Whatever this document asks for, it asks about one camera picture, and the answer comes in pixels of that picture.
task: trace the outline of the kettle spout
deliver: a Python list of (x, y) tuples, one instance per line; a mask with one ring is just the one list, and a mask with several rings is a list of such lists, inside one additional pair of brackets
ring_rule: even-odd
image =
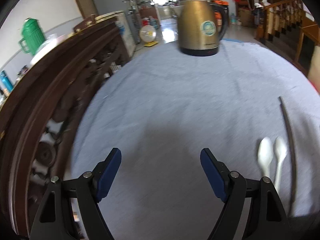
[(184, 5), (179, 5), (179, 6), (173, 6), (172, 10), (174, 11), (174, 13), (180, 17), (182, 9), (183, 9)]

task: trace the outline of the sticker on kettle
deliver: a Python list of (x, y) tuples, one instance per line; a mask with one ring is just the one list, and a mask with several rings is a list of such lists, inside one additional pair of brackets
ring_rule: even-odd
[(201, 24), (201, 31), (206, 36), (212, 36), (216, 33), (216, 25), (212, 21), (205, 21)]

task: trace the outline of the gold kettle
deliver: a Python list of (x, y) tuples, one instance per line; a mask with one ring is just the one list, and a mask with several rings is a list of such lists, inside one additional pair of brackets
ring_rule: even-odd
[[(222, 6), (207, 0), (182, 0), (172, 7), (178, 17), (178, 42), (181, 51), (193, 56), (211, 56), (219, 51), (219, 41), (228, 27), (227, 15)], [(218, 32), (214, 11), (222, 17)]]

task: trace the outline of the blue bottle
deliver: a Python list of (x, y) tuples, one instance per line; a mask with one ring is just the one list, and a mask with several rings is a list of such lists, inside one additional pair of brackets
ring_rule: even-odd
[(3, 70), (1, 71), (1, 74), (0, 74), (0, 79), (2, 81), (2, 83), (4, 84), (4, 86), (7, 88), (7, 90), (9, 91), (9, 93), (12, 91), (13, 89), (13, 85), (12, 83), (10, 82), (6, 72)]

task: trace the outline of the kettle base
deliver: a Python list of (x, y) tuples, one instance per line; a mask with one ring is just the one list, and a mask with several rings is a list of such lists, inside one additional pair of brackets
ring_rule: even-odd
[(204, 57), (204, 56), (212, 56), (215, 55), (219, 52), (219, 47), (213, 48), (213, 49), (185, 49), (185, 48), (180, 48), (181, 52), (184, 54), (188, 54), (191, 56), (199, 56), (199, 57)]

